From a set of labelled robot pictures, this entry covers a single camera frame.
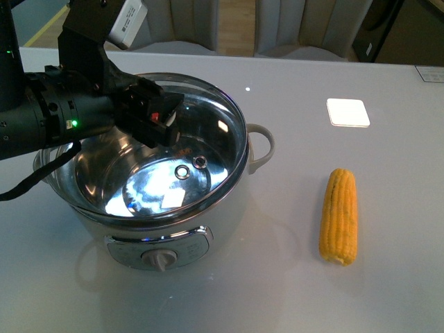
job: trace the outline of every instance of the corn cob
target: corn cob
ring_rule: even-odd
[[[355,176],[349,170],[330,174],[322,210],[319,253],[329,262],[347,266],[358,250],[358,204]]]

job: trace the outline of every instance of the stainless steel pot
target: stainless steel pot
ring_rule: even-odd
[[[217,87],[180,74],[143,76],[185,95],[176,112],[178,143],[148,148],[115,128],[83,140],[82,151],[45,181],[114,259],[164,271],[217,249],[234,232],[247,197],[245,174],[267,163],[275,144]],[[270,143],[257,160],[253,132]],[[40,151],[35,169],[68,149]]]

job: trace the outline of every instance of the white table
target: white table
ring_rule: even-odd
[[[26,71],[57,65],[22,49]],[[124,71],[170,71],[228,92],[274,135],[239,229],[218,253],[166,273],[116,263],[50,188],[0,203],[1,332],[444,332],[444,84],[415,67],[111,53]],[[360,99],[368,128],[332,126],[328,98]],[[253,136],[255,153],[265,140]],[[0,162],[0,191],[35,154]],[[318,254],[330,172],[354,171],[359,254]]]

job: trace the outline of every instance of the robotic arm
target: robotic arm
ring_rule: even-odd
[[[0,160],[114,126],[150,147],[177,142],[178,129],[167,123],[183,95],[120,71],[103,48],[107,39],[127,48],[145,14],[142,0],[71,0],[60,65],[24,73],[9,0],[0,0]]]

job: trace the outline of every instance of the black cable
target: black cable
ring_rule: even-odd
[[[29,177],[23,179],[16,187],[0,194],[0,201],[7,201],[16,199],[25,194],[39,181],[49,176],[53,171],[68,163],[77,153],[82,149],[82,144],[79,141],[73,142],[72,147],[57,157],[54,161],[45,164],[41,168],[35,170]]]

